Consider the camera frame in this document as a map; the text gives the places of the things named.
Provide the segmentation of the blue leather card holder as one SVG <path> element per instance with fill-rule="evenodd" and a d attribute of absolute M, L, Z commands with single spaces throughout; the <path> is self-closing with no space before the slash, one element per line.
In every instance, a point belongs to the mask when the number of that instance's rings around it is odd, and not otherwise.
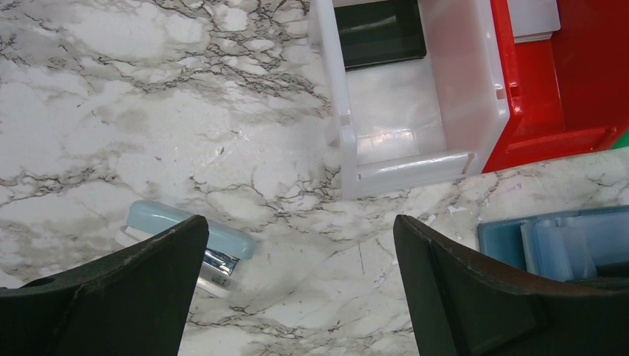
<path fill-rule="evenodd" d="M 626 205 L 483 222 L 477 232 L 481 253 L 540 277 L 628 277 Z"/>

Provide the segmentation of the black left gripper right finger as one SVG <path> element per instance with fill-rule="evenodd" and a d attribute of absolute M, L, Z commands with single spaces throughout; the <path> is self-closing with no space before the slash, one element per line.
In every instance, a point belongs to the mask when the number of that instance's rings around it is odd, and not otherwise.
<path fill-rule="evenodd" d="M 399 215 L 395 250 L 421 355 L 626 355 L 628 280 L 527 273 Z"/>

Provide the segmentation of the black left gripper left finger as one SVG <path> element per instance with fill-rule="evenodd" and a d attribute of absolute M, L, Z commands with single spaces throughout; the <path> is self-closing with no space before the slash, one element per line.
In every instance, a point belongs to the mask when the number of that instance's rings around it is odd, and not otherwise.
<path fill-rule="evenodd" d="M 176 355 L 208 241 L 195 215 L 157 235 L 1 290 L 3 355 Z"/>

